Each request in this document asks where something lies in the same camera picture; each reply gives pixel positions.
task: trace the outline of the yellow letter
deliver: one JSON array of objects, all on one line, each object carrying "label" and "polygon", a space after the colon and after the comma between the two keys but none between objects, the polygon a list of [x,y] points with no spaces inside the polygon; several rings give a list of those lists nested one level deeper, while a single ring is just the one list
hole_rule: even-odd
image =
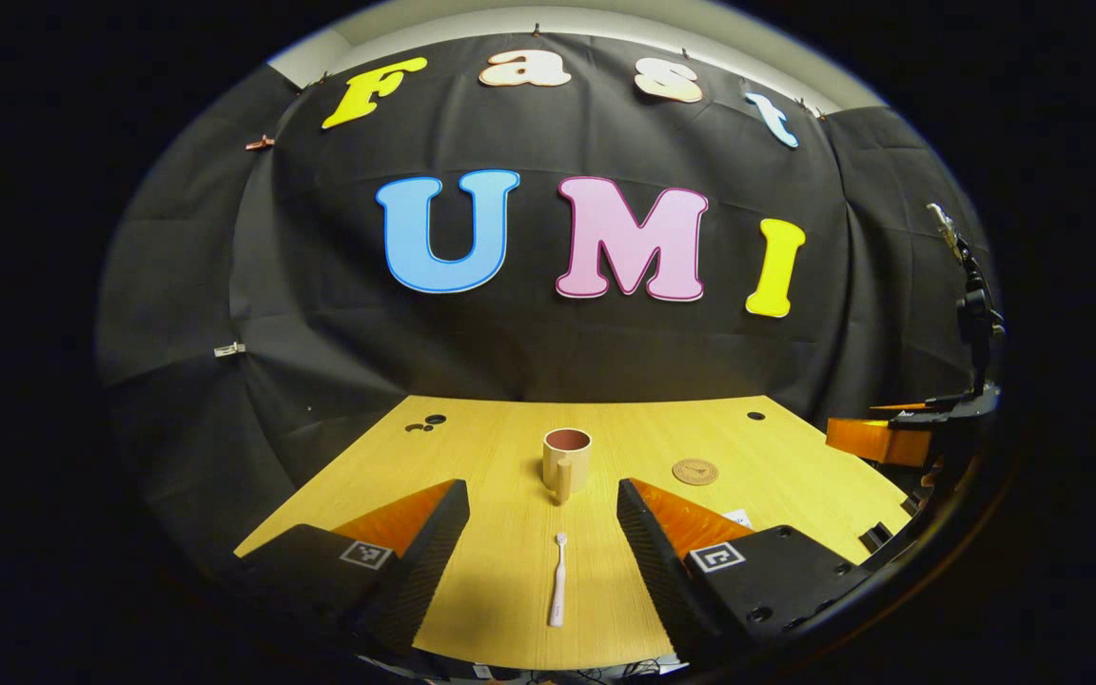
[{"label": "yellow letter", "polygon": [[643,60],[637,60],[637,70],[640,73],[631,79],[637,87],[651,95],[680,100],[682,103],[696,103],[704,98],[700,87],[693,83],[696,80],[695,70],[683,65],[646,57]]},{"label": "yellow letter", "polygon": [[404,81],[404,72],[425,69],[427,64],[425,57],[413,57],[412,60],[397,61],[395,65],[379,67],[370,72],[359,73],[351,78],[346,82],[349,89],[344,91],[341,103],[335,106],[332,116],[323,119],[322,128],[332,128],[340,123],[357,119],[375,112],[375,107],[378,105],[372,103],[370,95],[375,92],[380,98],[391,95],[397,88],[400,88],[400,82]]},{"label": "yellow letter", "polygon": [[789,278],[797,248],[806,242],[806,233],[787,220],[762,220],[761,231],[767,238],[761,285],[746,299],[746,310],[753,315],[783,318],[789,312]]},{"label": "yellow letter", "polygon": [[[513,61],[518,57],[523,57],[523,61]],[[496,66],[479,72],[479,81],[484,85],[560,85],[573,78],[566,73],[566,62],[560,55],[547,50],[500,53],[488,58],[488,64]]]}]

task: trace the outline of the coaster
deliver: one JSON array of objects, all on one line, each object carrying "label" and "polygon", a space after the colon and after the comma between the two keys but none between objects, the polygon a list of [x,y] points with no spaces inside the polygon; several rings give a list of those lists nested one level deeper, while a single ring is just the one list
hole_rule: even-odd
[{"label": "coaster", "polygon": [[718,480],[718,468],[704,459],[683,459],[671,467],[671,472],[688,486],[708,486]]}]

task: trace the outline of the white toothbrush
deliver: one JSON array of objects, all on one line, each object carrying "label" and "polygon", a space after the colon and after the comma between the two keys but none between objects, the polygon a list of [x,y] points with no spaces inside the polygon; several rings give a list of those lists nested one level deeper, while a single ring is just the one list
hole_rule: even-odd
[{"label": "white toothbrush", "polygon": [[557,534],[557,546],[560,549],[560,561],[557,562],[557,589],[551,594],[551,618],[548,625],[560,628],[566,625],[566,534]]}]

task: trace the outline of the blue letter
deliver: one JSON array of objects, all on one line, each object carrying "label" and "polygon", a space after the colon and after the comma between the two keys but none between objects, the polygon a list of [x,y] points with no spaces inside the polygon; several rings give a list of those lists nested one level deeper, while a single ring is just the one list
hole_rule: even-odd
[{"label": "blue letter", "polygon": [[430,201],[443,190],[431,176],[392,181],[375,199],[384,206],[387,269],[396,281],[419,292],[464,292],[483,285],[505,261],[505,197],[518,185],[512,170],[478,170],[459,179],[472,196],[472,249],[445,261],[430,250]]},{"label": "blue letter", "polygon": [[773,135],[777,136],[777,139],[780,142],[788,145],[788,147],[796,148],[796,136],[784,129],[784,125],[780,123],[786,121],[784,112],[775,109],[773,101],[757,94],[757,92],[744,92],[744,95],[746,95],[747,103],[753,103],[756,107],[761,109],[761,116],[764,117],[764,123],[768,125],[768,130],[773,132]]}]

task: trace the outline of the black fabric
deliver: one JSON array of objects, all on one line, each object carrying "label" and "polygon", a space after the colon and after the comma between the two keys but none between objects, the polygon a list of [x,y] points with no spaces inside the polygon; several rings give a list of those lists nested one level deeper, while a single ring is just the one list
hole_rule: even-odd
[{"label": "black fabric", "polygon": [[[488,57],[517,48],[561,55],[573,79],[553,88],[479,83]],[[374,98],[374,113],[321,129],[350,78],[415,56],[427,66]],[[114,243],[100,358],[109,385],[156,369],[175,374],[180,359],[230,369],[225,378],[205,372],[205,383],[230,395],[240,412],[233,420],[171,415],[191,432],[172,450],[218,452],[198,456],[201,481],[180,476],[175,460],[162,467],[135,453],[169,469],[171,480],[156,482],[176,487],[180,499],[155,482],[144,487],[191,553],[217,559],[249,532],[191,516],[194,507],[235,498],[238,520],[258,521],[409,393],[573,402],[765,393],[823,429],[827,415],[858,415],[870,403],[964,389],[970,355],[956,328],[962,273],[925,204],[941,205],[995,274],[969,201],[920,136],[883,107],[819,121],[700,61],[687,61],[700,103],[646,95],[632,78],[642,57],[682,60],[620,39],[501,34],[390,55],[297,96],[262,69],[182,135]],[[770,134],[745,91],[786,112],[799,148]],[[277,146],[244,152],[260,134]],[[472,237],[471,199],[458,181],[490,169],[522,178],[509,195],[500,272],[460,294],[400,285],[387,269],[378,187],[438,178],[431,246],[452,260]],[[575,175],[612,179],[638,221],[669,187],[700,192],[709,201],[703,299],[653,299],[644,283],[625,296],[605,260],[608,294],[559,295],[571,207],[558,184]],[[764,218],[806,233],[791,311],[779,320],[744,308],[764,261]],[[209,356],[235,340],[247,354]],[[165,409],[165,393],[195,391],[208,390],[153,380],[129,411],[144,422],[138,416]],[[263,432],[251,456],[206,438],[231,421]],[[239,472],[227,476],[236,463]]]}]

